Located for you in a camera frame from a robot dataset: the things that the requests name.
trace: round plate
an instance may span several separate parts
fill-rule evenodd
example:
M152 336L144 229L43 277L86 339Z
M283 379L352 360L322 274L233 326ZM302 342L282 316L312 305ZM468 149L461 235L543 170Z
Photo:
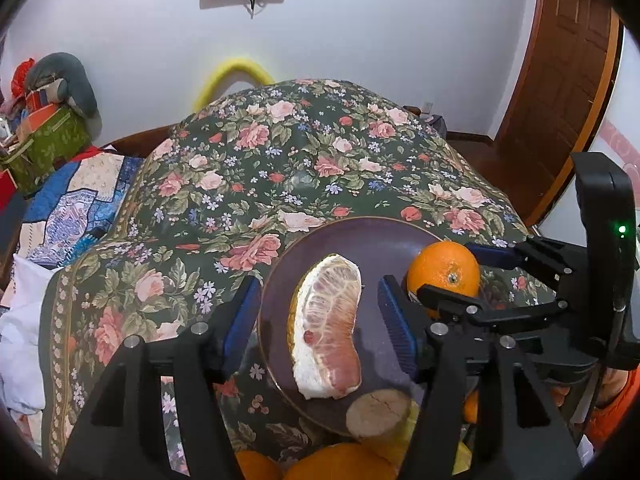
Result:
M417 254L439 238L399 220L358 217L332 222L301 238L282 255L262 292L258 339L277 388L303 415L319 426L348 435L348 407L359 396L381 388L396 388L422 402L423 390L398 364L378 308L378 282L392 274L400 282ZM328 254L337 253L360 268L362 296L353 341L360 357L362 384L348 396L306 400L298 391L287 347L287 317L293 293L305 273Z

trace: white wall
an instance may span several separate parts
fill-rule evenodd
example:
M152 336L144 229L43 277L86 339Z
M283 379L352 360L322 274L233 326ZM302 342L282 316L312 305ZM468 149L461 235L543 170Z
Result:
M620 53L618 76L604 120L609 121L624 135L636 150L640 151L640 50L638 44L625 29ZM595 137L590 152L603 152L620 166L623 161L602 137ZM640 222L640 204L636 202L636 222ZM580 222L580 211L575 195L575 179L546 216L540 231L549 238L586 245L586 234Z
M251 19L245 1L28 0L8 33L2 89L29 56L75 54L95 89L100 144L180 120L217 63L248 56L276 80L350 79L400 104L433 102L451 130L486 132L526 3L265 0Z
M511 102L511 96L513 95L513 91L516 88L518 77L520 76L520 69L522 68L522 63L524 62L524 55L526 54L527 47L529 46L533 17L536 13L536 2L537 0L525 0L524 12L522 13L522 23L520 24L520 33L518 35L518 43L516 45L516 49L513 52L511 69L509 70L507 81L504 85L502 97L495 109L494 118L491 122L491 126L489 126L488 131L478 132L486 133L492 139L495 139L495 136L498 134L498 130L500 129L500 125L502 124L504 115L505 113L507 113L507 108L509 107L509 103Z

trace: bed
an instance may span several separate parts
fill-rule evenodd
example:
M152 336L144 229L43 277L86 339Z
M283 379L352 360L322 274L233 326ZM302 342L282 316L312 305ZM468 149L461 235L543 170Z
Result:
M249 89L172 126L110 232L47 289L39 342L46 462L59 464L124 337L175 336L228 301L245 275L264 280L310 230L371 215L457 242L505 247L527 235L507 197L435 130L351 82ZM519 269L483 269L482 294L508 308L551 292ZM340 439L286 404L255 334L238 373L215 390L235 450L259 450L287 468ZM186 472L170 378L162 379L162 412L172 467Z

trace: yellow arch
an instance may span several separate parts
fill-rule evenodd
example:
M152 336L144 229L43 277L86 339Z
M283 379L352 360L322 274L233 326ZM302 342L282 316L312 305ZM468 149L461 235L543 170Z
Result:
M270 85L275 82L273 77L255 61L245 57L232 57L220 63L213 74L211 74L202 92L200 92L196 102L193 104L193 111L198 112L207 106L211 102L213 91L220 82L236 70L247 73L261 85Z

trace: brown door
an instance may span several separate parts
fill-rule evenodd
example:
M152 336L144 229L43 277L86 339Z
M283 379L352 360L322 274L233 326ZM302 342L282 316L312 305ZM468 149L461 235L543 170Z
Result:
M537 222L571 175L604 109L618 47L618 18L605 0L538 0L520 78L495 148L518 168L499 184Z

